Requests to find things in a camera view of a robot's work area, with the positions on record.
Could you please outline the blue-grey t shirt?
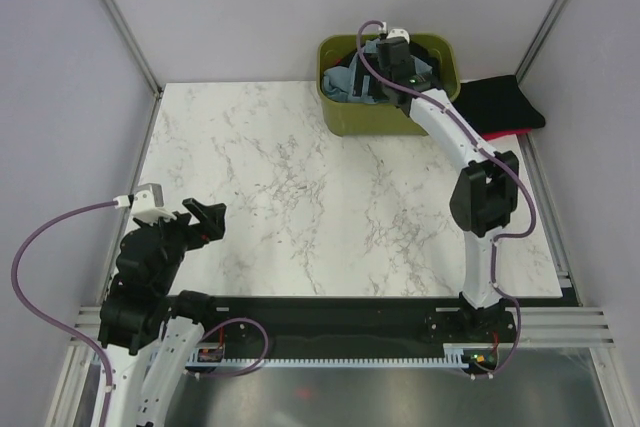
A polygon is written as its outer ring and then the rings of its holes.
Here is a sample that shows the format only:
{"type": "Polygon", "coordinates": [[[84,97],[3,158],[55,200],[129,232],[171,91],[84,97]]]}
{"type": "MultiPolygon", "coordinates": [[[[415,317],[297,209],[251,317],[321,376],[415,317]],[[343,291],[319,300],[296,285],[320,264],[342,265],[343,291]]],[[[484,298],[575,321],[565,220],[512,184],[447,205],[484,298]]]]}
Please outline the blue-grey t shirt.
{"type": "MultiPolygon", "coordinates": [[[[439,60],[428,49],[411,41],[410,53],[418,74],[432,74],[440,79],[439,60]]],[[[382,92],[377,79],[371,77],[362,65],[357,51],[353,50],[335,66],[326,69],[322,76],[321,91],[330,100],[339,103],[386,103],[388,98],[382,92]]]]}

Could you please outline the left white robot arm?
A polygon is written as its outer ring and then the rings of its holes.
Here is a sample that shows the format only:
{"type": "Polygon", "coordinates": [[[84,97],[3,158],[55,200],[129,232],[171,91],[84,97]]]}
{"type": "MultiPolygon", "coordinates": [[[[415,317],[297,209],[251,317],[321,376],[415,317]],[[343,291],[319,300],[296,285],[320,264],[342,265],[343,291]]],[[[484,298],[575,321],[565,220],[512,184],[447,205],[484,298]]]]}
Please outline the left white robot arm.
{"type": "Polygon", "coordinates": [[[219,329],[212,296],[171,295],[187,253],[223,239],[227,207],[183,200],[169,212],[136,194],[135,228],[121,240],[100,312],[101,392],[95,426],[161,426],[189,355],[219,329]]]}

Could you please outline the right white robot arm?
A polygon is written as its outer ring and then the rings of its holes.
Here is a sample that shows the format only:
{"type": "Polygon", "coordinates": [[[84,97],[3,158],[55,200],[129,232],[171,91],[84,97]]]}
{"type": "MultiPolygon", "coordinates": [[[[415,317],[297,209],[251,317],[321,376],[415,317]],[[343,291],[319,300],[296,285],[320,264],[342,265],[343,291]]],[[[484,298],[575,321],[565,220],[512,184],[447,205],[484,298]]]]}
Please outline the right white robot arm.
{"type": "Polygon", "coordinates": [[[467,339],[483,339],[504,311],[496,291],[497,266],[493,241],[511,221],[518,204],[519,160],[484,140],[459,114],[433,76],[420,74],[402,36],[357,41],[363,67],[381,92],[406,117],[432,137],[458,170],[449,201],[456,225],[463,231],[465,278],[460,293],[458,328],[467,339]]]}

